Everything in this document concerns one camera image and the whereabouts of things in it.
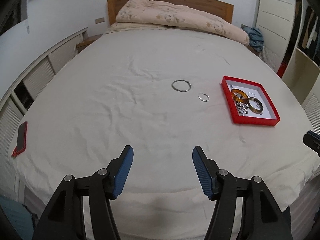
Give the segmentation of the thin silver bangle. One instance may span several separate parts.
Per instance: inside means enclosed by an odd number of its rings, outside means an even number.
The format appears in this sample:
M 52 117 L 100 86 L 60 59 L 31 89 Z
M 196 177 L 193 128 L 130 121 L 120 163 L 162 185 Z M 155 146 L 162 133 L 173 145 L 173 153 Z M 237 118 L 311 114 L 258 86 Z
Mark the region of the thin silver bangle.
M 180 79 L 173 81 L 171 87 L 177 92 L 186 93 L 191 90 L 191 83 L 187 80 Z

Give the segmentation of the wall switch plate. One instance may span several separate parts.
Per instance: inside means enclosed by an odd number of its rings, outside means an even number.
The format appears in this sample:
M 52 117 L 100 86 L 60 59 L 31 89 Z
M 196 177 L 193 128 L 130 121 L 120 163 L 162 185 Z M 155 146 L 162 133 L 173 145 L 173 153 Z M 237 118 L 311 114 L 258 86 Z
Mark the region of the wall switch plate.
M 103 17 L 95 19 L 95 24 L 103 23 L 105 19 Z

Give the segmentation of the red cased smartphone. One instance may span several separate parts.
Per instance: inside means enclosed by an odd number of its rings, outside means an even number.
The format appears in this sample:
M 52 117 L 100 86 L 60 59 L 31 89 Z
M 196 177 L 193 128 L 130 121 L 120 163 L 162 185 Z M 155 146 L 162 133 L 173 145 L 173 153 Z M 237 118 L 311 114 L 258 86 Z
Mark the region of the red cased smartphone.
M 25 121 L 18 127 L 16 147 L 13 150 L 11 157 L 15 159 L 19 154 L 26 149 L 28 122 Z

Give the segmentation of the dark olive bangle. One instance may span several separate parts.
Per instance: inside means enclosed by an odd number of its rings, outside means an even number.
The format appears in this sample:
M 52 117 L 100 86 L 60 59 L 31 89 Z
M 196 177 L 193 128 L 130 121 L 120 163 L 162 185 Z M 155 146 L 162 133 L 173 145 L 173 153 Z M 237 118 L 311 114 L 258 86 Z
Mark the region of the dark olive bangle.
M 259 99 L 247 100 L 248 108 L 255 114 L 262 115 L 264 106 Z

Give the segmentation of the white low cabinet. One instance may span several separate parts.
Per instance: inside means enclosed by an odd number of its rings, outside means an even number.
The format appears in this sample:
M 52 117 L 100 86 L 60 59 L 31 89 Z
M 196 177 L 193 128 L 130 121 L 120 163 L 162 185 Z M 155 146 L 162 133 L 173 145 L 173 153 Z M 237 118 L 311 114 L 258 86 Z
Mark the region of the white low cabinet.
M 27 109 L 14 89 L 19 85 L 24 85 L 28 92 L 27 98 L 35 100 L 53 77 L 78 54 L 76 45 L 86 36 L 87 28 L 81 29 L 45 51 L 23 71 L 1 99 L 2 195 L 17 199 L 20 188 L 19 178 L 8 157 L 8 150 L 18 124 Z

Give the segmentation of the red jewelry box tray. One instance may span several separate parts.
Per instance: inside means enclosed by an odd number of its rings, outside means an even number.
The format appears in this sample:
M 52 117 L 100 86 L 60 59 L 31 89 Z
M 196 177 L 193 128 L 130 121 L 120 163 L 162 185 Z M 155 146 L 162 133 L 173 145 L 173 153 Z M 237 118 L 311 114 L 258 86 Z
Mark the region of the red jewelry box tray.
M 276 126 L 280 121 L 272 100 L 261 84 L 224 76 L 221 86 L 235 124 Z

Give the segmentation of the blue cloth pile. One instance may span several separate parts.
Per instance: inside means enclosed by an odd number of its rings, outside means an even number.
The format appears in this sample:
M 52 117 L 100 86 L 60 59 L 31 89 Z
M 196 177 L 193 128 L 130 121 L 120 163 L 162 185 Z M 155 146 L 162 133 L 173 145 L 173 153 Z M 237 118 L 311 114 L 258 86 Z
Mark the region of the blue cloth pile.
M 255 51 L 260 53 L 264 48 L 264 37 L 263 33 L 260 31 L 259 28 L 256 27 L 243 27 L 243 30 L 248 34 L 249 36 L 249 45 L 252 47 Z

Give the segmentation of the amber resin bangle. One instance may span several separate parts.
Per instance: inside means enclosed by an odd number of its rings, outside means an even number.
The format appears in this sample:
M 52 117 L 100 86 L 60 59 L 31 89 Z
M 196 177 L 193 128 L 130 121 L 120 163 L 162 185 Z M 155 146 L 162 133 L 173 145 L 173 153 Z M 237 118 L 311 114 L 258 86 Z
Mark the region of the amber resin bangle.
M 231 89 L 232 98 L 236 102 L 246 103 L 248 100 L 248 95 L 240 89 Z

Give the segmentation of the wooden nightstand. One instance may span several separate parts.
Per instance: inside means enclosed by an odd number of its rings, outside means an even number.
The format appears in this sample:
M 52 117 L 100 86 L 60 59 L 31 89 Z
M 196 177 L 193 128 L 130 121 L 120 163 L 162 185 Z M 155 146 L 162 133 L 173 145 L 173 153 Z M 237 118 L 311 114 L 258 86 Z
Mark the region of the wooden nightstand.
M 83 41 L 81 41 L 79 44 L 76 45 L 77 52 L 80 53 L 81 51 L 83 51 L 85 48 L 87 48 L 89 45 L 91 45 L 93 42 L 95 42 L 101 37 L 102 37 L 102 34 L 94 35 L 84 39 Z

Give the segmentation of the beige pillow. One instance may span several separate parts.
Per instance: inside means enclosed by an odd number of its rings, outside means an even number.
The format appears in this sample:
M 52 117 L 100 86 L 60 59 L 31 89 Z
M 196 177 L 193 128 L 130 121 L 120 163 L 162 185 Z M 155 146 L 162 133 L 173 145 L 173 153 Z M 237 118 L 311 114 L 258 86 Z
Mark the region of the beige pillow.
M 149 23 L 124 23 L 124 22 L 116 22 L 110 25 L 105 31 L 105 34 L 115 33 L 118 31 L 128 31 L 128 30 L 164 30 L 167 29 L 166 26 L 158 25 L 158 24 L 149 24 Z

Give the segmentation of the white bed sheet mattress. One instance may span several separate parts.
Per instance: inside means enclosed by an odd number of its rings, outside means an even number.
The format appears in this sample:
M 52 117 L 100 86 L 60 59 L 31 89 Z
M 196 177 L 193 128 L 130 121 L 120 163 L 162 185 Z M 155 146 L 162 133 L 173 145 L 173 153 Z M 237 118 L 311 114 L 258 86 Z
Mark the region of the white bed sheet mattress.
M 224 76 L 262 84 L 280 122 L 234 124 Z M 180 79 L 191 90 L 173 90 Z M 234 176 L 260 176 L 281 209 L 319 168 L 318 155 L 302 142 L 311 123 L 279 76 L 242 44 L 190 30 L 102 36 L 63 67 L 23 120 L 26 149 L 12 163 L 44 203 L 65 175 L 90 176 L 133 147 L 124 190 L 112 202 L 123 239 L 204 237 L 214 203 L 193 166 L 195 146 Z

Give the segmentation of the beige floral duvet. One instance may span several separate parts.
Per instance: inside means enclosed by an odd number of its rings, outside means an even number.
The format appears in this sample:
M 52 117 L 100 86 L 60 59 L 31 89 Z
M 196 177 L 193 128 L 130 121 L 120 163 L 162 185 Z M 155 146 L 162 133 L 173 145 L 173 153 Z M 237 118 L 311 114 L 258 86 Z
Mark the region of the beige floral duvet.
M 186 5 L 165 1 L 129 0 L 116 15 L 116 22 L 145 23 L 194 29 L 224 36 L 249 45 L 249 35 L 223 18 Z

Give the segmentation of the wooden headboard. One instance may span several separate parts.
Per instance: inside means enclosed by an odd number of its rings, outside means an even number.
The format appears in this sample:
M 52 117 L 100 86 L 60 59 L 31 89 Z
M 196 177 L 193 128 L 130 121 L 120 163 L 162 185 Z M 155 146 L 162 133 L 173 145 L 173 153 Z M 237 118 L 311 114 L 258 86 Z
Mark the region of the wooden headboard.
M 107 13 L 109 24 L 116 22 L 116 15 L 128 0 L 108 0 Z M 218 0 L 154 0 L 169 2 L 175 5 L 186 5 L 190 8 L 205 11 L 219 16 L 228 23 L 232 22 L 234 5 Z

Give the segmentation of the twisted silver hoop earring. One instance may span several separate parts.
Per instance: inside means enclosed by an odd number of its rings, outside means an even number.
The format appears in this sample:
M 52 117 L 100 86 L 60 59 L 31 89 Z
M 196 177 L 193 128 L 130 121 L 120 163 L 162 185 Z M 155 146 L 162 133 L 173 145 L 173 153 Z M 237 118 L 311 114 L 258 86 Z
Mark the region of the twisted silver hoop earring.
M 198 98 L 202 101 L 202 102 L 209 102 L 210 101 L 210 96 L 206 93 L 199 93 L 198 94 Z

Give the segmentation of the white wardrobe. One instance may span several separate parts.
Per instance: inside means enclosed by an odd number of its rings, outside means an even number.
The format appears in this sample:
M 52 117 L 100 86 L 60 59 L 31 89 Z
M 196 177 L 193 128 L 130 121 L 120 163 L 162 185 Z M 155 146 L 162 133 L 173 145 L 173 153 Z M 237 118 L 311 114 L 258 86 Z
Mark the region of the white wardrobe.
M 256 27 L 264 48 L 259 57 L 277 72 L 285 56 L 295 18 L 296 0 L 260 0 Z

